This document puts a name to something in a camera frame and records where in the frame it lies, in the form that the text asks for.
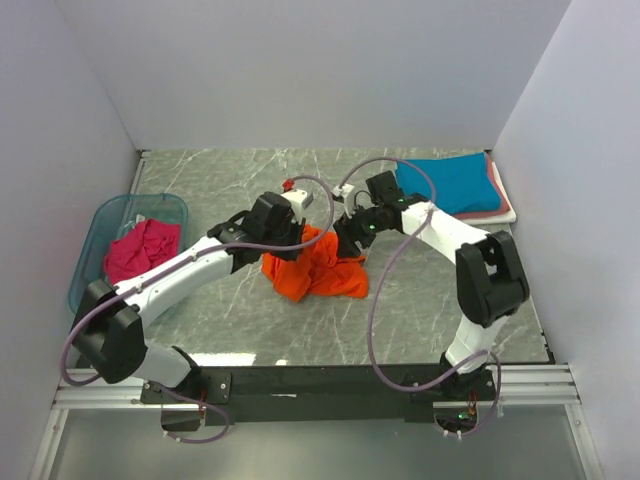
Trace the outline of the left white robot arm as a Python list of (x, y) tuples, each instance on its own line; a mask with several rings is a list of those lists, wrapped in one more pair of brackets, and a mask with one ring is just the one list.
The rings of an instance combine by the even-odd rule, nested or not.
[(93, 282), (76, 314), (74, 347), (108, 384), (136, 377), (163, 385), (176, 401), (193, 399), (200, 367), (183, 349), (147, 339), (146, 329), (200, 287), (257, 262), (264, 253), (295, 258), (312, 201), (302, 189), (266, 192), (251, 209), (214, 226), (160, 266), (115, 286)]

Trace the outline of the orange t shirt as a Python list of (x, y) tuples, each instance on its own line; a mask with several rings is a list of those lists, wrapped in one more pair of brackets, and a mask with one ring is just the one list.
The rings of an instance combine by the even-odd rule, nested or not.
[(363, 268), (365, 257), (339, 258), (337, 248), (337, 235), (328, 232), (305, 247), (296, 260), (264, 254), (261, 270), (273, 289), (293, 302), (308, 295), (366, 298), (369, 278)]

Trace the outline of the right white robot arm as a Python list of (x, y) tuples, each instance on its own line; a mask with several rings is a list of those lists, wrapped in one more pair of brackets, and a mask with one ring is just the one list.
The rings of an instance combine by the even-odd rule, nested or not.
[(490, 233), (470, 226), (431, 199), (405, 193), (390, 171), (367, 179), (366, 184), (369, 208), (357, 205), (354, 186), (342, 183), (333, 190), (335, 200), (344, 206), (334, 223), (338, 254), (356, 257), (377, 234), (395, 230), (407, 241), (426, 244), (454, 265), (462, 317), (441, 357), (443, 370), (423, 386), (404, 390), (414, 393), (439, 385), (444, 395), (460, 399), (473, 388), (500, 330), (530, 297), (515, 241), (506, 231)]

